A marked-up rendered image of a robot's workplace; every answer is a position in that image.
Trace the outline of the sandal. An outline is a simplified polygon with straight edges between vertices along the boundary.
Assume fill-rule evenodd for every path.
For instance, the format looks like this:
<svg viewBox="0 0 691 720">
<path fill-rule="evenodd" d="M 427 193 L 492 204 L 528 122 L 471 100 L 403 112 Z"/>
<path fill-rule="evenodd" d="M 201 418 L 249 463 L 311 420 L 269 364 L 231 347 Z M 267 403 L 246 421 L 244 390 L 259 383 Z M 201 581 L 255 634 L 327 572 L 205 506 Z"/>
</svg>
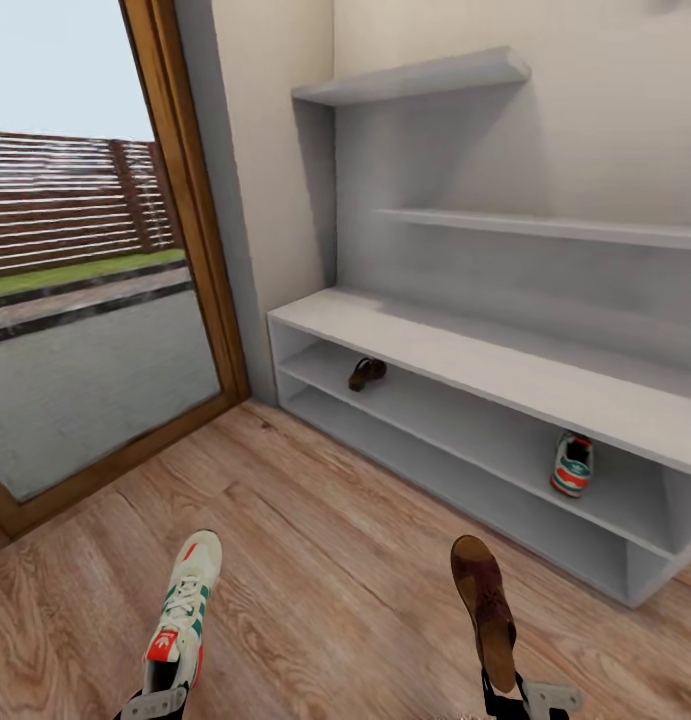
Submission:
<svg viewBox="0 0 691 720">
<path fill-rule="evenodd" d="M 348 379 L 348 389 L 360 392 L 368 380 L 379 380 L 386 373 L 386 363 L 381 359 L 366 359 L 357 366 L 354 374 Z"/>
<path fill-rule="evenodd" d="M 510 693 L 516 684 L 512 651 L 517 632 L 500 566 L 486 544 L 473 535 L 454 541 L 450 563 L 457 590 L 470 612 L 482 668 L 492 687 Z"/>
</svg>

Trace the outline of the gym shoe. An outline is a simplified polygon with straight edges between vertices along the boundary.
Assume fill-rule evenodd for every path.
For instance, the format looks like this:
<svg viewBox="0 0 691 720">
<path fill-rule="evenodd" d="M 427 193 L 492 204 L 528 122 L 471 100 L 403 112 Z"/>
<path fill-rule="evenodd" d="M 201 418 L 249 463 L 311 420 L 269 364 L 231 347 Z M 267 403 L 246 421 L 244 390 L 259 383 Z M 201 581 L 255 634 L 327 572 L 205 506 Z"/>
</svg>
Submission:
<svg viewBox="0 0 691 720">
<path fill-rule="evenodd" d="M 594 464 L 594 449 L 586 435 L 562 429 L 556 443 L 558 451 L 552 486 L 570 497 L 578 498 L 584 493 Z"/>
<path fill-rule="evenodd" d="M 217 532 L 198 530 L 181 549 L 172 571 L 159 624 L 145 655 L 142 695 L 187 687 L 202 664 L 206 601 L 220 576 L 222 544 Z"/>
</svg>

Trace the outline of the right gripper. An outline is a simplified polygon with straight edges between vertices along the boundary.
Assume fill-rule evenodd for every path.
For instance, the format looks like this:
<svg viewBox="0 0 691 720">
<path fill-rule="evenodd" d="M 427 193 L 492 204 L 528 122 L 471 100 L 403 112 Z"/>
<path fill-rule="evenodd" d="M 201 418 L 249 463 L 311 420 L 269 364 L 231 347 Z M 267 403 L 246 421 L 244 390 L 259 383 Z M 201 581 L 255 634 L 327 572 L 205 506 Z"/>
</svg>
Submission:
<svg viewBox="0 0 691 720">
<path fill-rule="evenodd" d="M 486 713 L 492 717 L 496 715 L 496 720 L 530 720 L 529 713 L 524 709 L 523 702 L 527 700 L 525 698 L 525 692 L 523 692 L 523 682 L 536 682 L 536 680 L 525 680 L 519 673 L 516 673 L 516 683 L 518 689 L 522 694 L 522 701 L 518 699 L 506 699 L 506 697 L 498 697 L 492 689 L 492 684 L 489 682 L 489 677 L 485 669 L 481 669 L 481 676 L 483 677 L 482 685 L 484 690 L 484 699 L 486 706 Z M 569 720 L 567 710 L 551 708 L 550 720 Z"/>
</svg>

